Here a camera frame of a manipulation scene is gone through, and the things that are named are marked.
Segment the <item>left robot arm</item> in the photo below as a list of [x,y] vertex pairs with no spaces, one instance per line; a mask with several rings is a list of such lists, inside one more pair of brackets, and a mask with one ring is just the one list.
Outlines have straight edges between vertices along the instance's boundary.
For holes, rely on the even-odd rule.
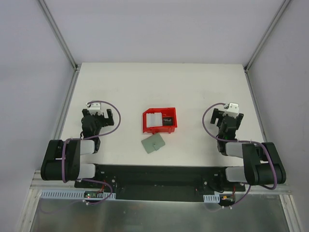
[[95,172],[95,165],[88,165],[86,171],[81,171],[82,155],[95,154],[100,148],[98,137],[102,128],[113,126],[113,114],[107,109],[107,117],[104,113],[91,113],[87,109],[82,110],[81,119],[83,140],[72,139],[67,143],[62,140],[49,141],[42,166],[41,178],[45,181],[64,180],[65,182],[85,178],[85,182],[91,188],[101,185],[102,176]]

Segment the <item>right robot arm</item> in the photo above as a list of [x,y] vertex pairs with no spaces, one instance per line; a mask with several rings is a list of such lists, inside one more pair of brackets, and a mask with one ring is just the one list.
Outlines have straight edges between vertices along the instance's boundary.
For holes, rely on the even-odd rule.
[[229,190],[235,182],[248,183],[252,186],[265,186],[274,183],[274,174],[278,184],[286,181],[286,171],[272,142],[239,142],[236,131],[240,127],[244,114],[236,117],[217,108],[213,110],[210,123],[218,127],[217,147],[224,156],[241,158],[243,165],[227,167],[225,174],[217,178],[221,190]]

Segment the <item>green leather card holder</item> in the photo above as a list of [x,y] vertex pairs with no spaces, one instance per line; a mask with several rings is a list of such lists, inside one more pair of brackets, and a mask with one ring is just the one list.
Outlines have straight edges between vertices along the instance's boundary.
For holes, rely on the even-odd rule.
[[141,141],[147,154],[158,151],[160,148],[166,145],[162,136],[159,133],[153,134],[152,136]]

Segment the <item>red plastic card bin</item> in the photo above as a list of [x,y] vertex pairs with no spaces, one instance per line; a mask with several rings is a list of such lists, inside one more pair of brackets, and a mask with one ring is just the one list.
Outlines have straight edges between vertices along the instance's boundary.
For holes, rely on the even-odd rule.
[[177,128],[176,108],[149,108],[142,114],[143,133],[172,133]]

